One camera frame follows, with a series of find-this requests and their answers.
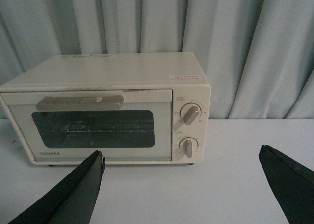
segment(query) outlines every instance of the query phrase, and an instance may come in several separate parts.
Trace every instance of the white table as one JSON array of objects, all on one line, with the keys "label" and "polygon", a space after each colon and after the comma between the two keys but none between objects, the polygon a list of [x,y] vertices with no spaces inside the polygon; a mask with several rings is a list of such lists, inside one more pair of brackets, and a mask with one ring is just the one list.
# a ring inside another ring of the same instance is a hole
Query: white table
[{"label": "white table", "polygon": [[[313,130],[314,120],[209,120],[201,164],[107,166],[90,223],[286,224],[258,154],[268,144],[313,170]],[[0,223],[73,169],[32,165],[0,120]]]}]

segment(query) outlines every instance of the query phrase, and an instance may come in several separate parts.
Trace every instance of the toshiba logo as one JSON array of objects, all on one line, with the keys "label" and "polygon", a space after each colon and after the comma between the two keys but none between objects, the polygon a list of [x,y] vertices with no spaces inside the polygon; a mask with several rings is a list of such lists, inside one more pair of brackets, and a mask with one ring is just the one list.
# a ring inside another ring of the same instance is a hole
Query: toshiba logo
[{"label": "toshiba logo", "polygon": [[40,152],[41,155],[60,155],[59,152]]}]

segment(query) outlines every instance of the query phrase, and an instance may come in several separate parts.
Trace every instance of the curtain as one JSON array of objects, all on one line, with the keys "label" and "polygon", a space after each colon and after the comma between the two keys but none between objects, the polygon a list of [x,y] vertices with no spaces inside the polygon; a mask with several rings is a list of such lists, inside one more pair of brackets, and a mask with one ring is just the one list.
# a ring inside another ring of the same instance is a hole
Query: curtain
[{"label": "curtain", "polygon": [[0,84],[60,54],[193,52],[209,118],[314,118],[313,1],[0,0]]}]

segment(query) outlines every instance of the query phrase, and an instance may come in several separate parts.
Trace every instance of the timer knob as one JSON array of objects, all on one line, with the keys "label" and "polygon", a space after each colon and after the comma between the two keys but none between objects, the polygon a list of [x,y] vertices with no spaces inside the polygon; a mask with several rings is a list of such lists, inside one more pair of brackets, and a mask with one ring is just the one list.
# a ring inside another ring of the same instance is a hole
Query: timer knob
[{"label": "timer knob", "polygon": [[193,150],[198,147],[198,143],[194,138],[187,137],[179,142],[179,148],[186,152],[188,158],[192,158]]},{"label": "timer knob", "polygon": [[181,108],[180,115],[185,125],[191,125],[201,116],[201,108],[197,104],[189,103]]}]

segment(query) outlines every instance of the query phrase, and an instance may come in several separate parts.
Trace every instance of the toaster oven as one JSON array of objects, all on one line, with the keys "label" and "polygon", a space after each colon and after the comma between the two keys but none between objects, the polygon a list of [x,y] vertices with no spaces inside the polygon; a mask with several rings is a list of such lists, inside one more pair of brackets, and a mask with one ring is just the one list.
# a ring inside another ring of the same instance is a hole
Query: toaster oven
[{"label": "toaster oven", "polygon": [[198,163],[211,88],[192,53],[54,56],[0,87],[34,164]]}]

